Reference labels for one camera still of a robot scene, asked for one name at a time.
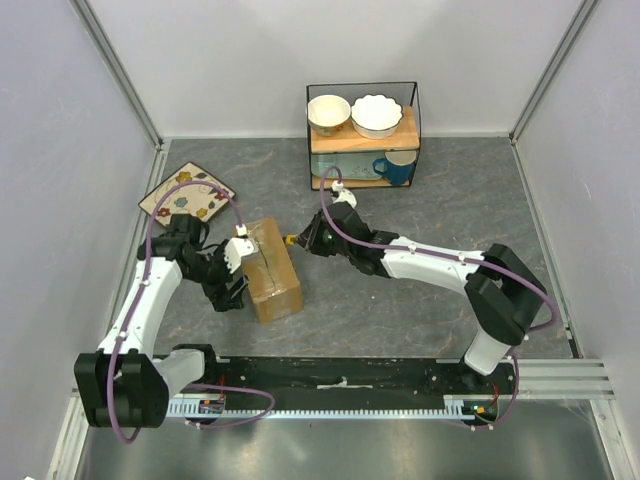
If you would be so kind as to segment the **brown cardboard express box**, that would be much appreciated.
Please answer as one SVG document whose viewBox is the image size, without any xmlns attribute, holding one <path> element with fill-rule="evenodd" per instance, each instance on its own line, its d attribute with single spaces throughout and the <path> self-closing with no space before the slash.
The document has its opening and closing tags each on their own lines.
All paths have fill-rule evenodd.
<svg viewBox="0 0 640 480">
<path fill-rule="evenodd" d="M 276 220 L 264 217 L 246 227 L 258 253 L 242 262 L 242 271 L 258 321 L 268 324 L 300 312 L 301 284 Z"/>
</svg>

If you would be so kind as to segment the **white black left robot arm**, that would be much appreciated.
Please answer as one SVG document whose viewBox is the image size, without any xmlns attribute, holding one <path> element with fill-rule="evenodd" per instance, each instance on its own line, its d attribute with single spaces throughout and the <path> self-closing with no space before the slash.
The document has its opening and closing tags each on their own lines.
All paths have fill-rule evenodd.
<svg viewBox="0 0 640 480">
<path fill-rule="evenodd" d="M 248 285 L 239 274 L 258 248 L 245 227 L 208 251 L 208 225 L 177 214 L 167 230 L 147 239 L 137 251 L 134 279 L 122 309 L 93 353 L 81 353 L 74 376 L 90 426 L 159 427 L 170 400 L 188 385 L 208 393 L 219 382 L 215 352 L 209 344 L 181 344 L 162 358 L 153 356 L 169 300 L 182 281 L 200 285 L 217 312 L 240 309 Z"/>
</svg>

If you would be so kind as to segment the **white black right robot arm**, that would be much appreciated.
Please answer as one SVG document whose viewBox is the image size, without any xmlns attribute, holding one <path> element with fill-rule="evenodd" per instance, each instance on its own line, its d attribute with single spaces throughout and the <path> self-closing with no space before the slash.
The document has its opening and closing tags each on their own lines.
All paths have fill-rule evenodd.
<svg viewBox="0 0 640 480">
<path fill-rule="evenodd" d="M 343 256 L 366 275 L 414 280 L 465 296 L 478 331 L 457 377 L 460 386 L 473 394 L 493 383 L 497 365 L 523 342 L 549 299 L 543 284 L 505 245 L 458 251 L 416 243 L 369 228 L 346 202 L 319 210 L 302 233 L 286 242 L 317 256 Z"/>
</svg>

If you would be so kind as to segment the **pale green rectangular plate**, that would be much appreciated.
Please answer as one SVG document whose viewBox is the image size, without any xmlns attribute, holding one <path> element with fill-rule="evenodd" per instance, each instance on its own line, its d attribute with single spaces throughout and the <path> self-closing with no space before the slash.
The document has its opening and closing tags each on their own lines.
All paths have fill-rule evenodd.
<svg viewBox="0 0 640 480">
<path fill-rule="evenodd" d="M 383 157 L 382 152 L 312 154 L 311 173 L 321 177 L 331 166 L 336 166 L 346 180 L 376 180 L 373 162 Z"/>
</svg>

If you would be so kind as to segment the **floral square coaster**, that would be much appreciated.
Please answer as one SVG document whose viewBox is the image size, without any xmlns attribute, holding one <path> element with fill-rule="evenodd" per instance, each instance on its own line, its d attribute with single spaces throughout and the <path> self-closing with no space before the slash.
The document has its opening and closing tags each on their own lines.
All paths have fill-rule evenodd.
<svg viewBox="0 0 640 480">
<path fill-rule="evenodd" d="M 155 216 L 156 221 L 166 227 L 173 214 L 189 214 L 208 222 L 229 204 L 229 200 L 215 188 L 203 185 L 203 182 L 211 183 L 226 191 L 232 199 L 236 197 L 234 190 L 211 173 L 193 162 L 187 162 L 154 187 L 139 202 L 139 207 L 151 215 L 158 201 L 169 190 L 177 185 L 187 183 L 186 187 L 174 191 L 162 203 Z"/>
</svg>

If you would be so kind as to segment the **blue mug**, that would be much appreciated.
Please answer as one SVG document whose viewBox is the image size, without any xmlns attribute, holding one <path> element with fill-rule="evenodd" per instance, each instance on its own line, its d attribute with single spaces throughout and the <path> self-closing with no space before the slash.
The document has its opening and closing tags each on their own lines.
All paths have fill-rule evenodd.
<svg viewBox="0 0 640 480">
<path fill-rule="evenodd" d="M 372 162 L 372 169 L 392 186 L 401 186 L 411 177 L 416 159 L 416 150 L 389 151 Z"/>
</svg>

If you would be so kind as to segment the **cream ceramic bowl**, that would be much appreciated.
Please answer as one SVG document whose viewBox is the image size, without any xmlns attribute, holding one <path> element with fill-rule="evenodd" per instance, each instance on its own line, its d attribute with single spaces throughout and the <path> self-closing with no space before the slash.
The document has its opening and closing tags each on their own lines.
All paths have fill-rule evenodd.
<svg viewBox="0 0 640 480">
<path fill-rule="evenodd" d="M 350 119 L 351 106 L 338 95 L 325 94 L 310 100 L 306 112 L 313 131 L 321 136 L 332 136 Z"/>
</svg>

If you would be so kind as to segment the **white scalloped bowl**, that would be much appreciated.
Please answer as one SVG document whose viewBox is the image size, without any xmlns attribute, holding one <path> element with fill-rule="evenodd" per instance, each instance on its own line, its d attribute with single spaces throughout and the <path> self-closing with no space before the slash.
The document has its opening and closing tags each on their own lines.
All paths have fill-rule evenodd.
<svg viewBox="0 0 640 480">
<path fill-rule="evenodd" d="M 385 95 L 365 95 L 351 106 L 355 131 L 372 140 L 390 137 L 403 119 L 403 107 Z"/>
</svg>

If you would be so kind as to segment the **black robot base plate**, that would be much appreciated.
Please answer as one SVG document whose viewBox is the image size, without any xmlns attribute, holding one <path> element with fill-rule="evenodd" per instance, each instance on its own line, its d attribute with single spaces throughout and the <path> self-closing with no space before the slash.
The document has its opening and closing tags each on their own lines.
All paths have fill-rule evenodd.
<svg viewBox="0 0 640 480">
<path fill-rule="evenodd" d="M 285 408 L 440 408 L 444 397 L 510 395 L 514 368 L 482 376 L 461 360 L 222 357 L 201 380 L 266 391 Z"/>
</svg>

